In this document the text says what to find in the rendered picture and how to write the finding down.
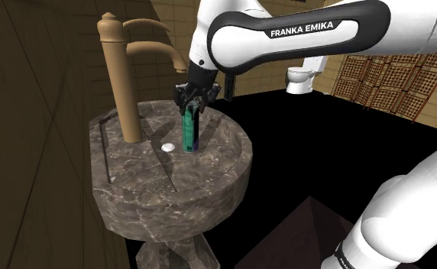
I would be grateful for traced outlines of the green and black bottle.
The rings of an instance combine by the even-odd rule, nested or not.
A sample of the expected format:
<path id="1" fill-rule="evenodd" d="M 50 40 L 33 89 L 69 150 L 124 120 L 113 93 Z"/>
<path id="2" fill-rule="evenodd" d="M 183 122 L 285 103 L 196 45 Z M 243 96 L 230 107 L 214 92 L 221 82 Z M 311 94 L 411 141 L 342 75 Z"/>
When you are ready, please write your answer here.
<path id="1" fill-rule="evenodd" d="M 182 116 L 182 145 L 185 152 L 197 152 L 199 147 L 199 103 L 190 101 Z"/>

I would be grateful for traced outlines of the tan faucet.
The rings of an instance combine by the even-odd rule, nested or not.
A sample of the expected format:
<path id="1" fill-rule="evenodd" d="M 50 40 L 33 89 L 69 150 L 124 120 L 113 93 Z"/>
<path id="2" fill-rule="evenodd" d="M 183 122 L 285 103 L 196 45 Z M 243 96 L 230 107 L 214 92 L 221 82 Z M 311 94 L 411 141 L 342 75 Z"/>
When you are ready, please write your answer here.
<path id="1" fill-rule="evenodd" d="M 122 134 L 128 143 L 143 141 L 140 114 L 138 104 L 134 99 L 128 58 L 140 53 L 162 53 L 173 61 L 173 67 L 178 73 L 186 73 L 188 70 L 182 54 L 168 44 L 157 41 L 127 42 L 126 30 L 142 24 L 159 27 L 165 31 L 170 29 L 164 23 L 148 18 L 121 22 L 111 12 L 103 14 L 102 19 L 97 23 Z"/>

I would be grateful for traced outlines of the white toilet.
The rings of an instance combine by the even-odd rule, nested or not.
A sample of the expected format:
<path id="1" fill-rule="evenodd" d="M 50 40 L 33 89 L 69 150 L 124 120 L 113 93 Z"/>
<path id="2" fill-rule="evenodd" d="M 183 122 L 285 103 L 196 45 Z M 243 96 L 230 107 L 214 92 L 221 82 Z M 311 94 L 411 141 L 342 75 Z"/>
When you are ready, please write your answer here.
<path id="1" fill-rule="evenodd" d="M 307 57 L 301 67 L 289 67 L 286 72 L 286 92 L 294 95 L 311 93 L 312 82 L 324 71 L 327 61 L 327 56 Z"/>

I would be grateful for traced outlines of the dark robot stand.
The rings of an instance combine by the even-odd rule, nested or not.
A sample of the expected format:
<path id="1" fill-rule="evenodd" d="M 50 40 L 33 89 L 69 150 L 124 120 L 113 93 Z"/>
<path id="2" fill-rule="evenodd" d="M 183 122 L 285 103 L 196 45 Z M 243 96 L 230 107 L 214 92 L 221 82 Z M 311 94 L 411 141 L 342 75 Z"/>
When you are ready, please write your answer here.
<path id="1" fill-rule="evenodd" d="M 320 269 L 352 227 L 347 219 L 309 196 L 234 269 Z"/>

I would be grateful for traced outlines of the brown lattice folding screen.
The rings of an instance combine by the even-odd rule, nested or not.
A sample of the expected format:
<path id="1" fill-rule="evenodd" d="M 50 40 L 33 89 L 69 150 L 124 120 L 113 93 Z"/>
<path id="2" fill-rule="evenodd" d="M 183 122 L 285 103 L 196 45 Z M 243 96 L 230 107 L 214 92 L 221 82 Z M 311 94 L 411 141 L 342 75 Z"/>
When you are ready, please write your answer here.
<path id="1" fill-rule="evenodd" d="M 332 95 L 415 121 L 437 87 L 437 53 L 346 56 Z"/>

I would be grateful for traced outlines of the brown marble pedestal sink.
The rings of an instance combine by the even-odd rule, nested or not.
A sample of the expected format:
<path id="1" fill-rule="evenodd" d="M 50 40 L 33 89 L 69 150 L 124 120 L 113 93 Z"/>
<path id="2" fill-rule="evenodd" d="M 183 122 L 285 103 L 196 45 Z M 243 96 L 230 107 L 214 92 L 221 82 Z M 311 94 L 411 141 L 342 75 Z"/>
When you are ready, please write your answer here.
<path id="1" fill-rule="evenodd" d="M 105 227 L 140 241 L 138 269 L 223 269 L 204 236 L 244 198 L 253 156 L 242 127 L 206 108 L 199 149 L 182 148 L 171 100 L 140 102 L 141 143 L 123 138 L 115 110 L 89 123 L 92 194 Z M 163 152 L 172 143 L 175 149 Z"/>

